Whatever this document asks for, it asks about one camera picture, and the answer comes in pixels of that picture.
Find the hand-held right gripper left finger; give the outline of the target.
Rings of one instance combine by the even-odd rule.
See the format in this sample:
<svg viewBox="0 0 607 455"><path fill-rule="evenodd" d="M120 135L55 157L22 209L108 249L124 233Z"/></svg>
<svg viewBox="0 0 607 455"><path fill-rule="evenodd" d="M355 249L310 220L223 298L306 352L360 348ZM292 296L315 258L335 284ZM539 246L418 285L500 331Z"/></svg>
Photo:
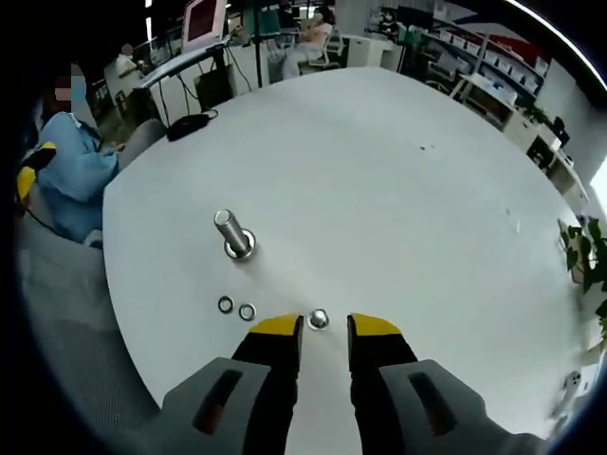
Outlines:
<svg viewBox="0 0 607 455"><path fill-rule="evenodd" d="M298 399L304 317L263 319L230 358L217 357L165 396L191 407L204 454L284 454Z"/></svg>

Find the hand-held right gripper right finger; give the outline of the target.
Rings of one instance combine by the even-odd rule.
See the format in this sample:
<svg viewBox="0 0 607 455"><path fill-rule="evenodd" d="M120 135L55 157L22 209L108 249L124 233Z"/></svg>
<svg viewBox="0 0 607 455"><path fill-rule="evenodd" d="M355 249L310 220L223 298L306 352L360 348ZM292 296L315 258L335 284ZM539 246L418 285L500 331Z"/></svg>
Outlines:
<svg viewBox="0 0 607 455"><path fill-rule="evenodd" d="M391 322L347 318L350 396L366 454L495 454L503 430L484 399L420 360Z"/></svg>

